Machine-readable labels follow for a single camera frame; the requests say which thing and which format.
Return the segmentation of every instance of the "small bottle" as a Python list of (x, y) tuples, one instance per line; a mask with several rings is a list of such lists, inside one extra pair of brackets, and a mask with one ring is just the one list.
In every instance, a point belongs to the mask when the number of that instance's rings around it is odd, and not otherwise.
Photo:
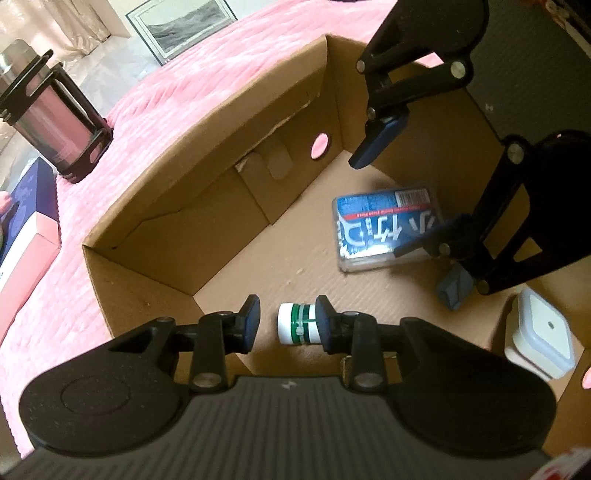
[(283, 345), (320, 343), (316, 305), (282, 303), (277, 315), (277, 332)]

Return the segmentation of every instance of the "circular hole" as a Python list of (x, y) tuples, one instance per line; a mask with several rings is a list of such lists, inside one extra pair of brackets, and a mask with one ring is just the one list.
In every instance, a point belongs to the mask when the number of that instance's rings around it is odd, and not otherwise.
[(320, 134), (312, 144), (310, 156), (312, 160), (317, 161), (324, 157), (330, 149), (330, 137), (328, 134)]

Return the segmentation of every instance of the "pink blanket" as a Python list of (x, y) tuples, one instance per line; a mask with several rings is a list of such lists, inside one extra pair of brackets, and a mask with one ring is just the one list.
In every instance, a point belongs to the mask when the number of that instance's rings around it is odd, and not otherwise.
[(62, 248), (0, 346), (0, 397), (22, 455), (18, 415), (31, 379), (110, 339), (81, 244), (107, 208), (169, 145), (253, 77), (324, 33), (368, 41), (394, 0), (280, 0), (196, 45), (113, 109), (115, 139), (83, 182), (57, 181)]

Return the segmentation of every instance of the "white plastic container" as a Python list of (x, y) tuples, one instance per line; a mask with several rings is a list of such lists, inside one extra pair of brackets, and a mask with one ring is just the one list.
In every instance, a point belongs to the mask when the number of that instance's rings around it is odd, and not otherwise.
[(517, 295), (507, 317), (505, 356), (546, 381), (576, 366), (569, 324), (531, 288)]
[(283, 345), (320, 343), (316, 305), (282, 303), (277, 315), (277, 333)]

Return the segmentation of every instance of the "picture frame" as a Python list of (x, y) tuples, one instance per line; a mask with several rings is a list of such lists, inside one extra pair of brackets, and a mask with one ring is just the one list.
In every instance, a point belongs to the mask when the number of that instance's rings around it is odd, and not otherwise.
[(225, 0), (148, 0), (126, 18), (160, 65), (237, 20)]

